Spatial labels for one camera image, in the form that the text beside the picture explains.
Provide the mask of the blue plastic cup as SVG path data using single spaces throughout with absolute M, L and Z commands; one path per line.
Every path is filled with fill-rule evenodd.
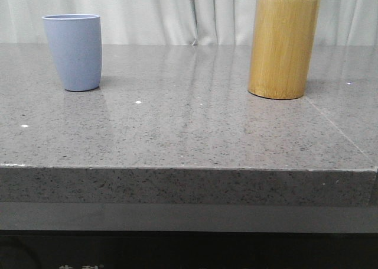
M 63 88 L 84 92 L 99 87 L 102 74 L 100 17 L 93 14 L 42 17 Z

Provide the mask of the white pleated curtain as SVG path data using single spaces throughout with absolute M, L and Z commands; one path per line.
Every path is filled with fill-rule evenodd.
M 42 17 L 96 14 L 105 44 L 252 42 L 256 0 L 1 0 L 2 43 L 44 43 Z M 377 0 L 320 0 L 318 45 L 375 46 Z

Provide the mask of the bamboo wooden cylinder holder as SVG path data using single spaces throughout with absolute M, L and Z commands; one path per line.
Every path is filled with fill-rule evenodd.
M 269 99 L 304 95 L 319 0 L 257 0 L 248 91 Z

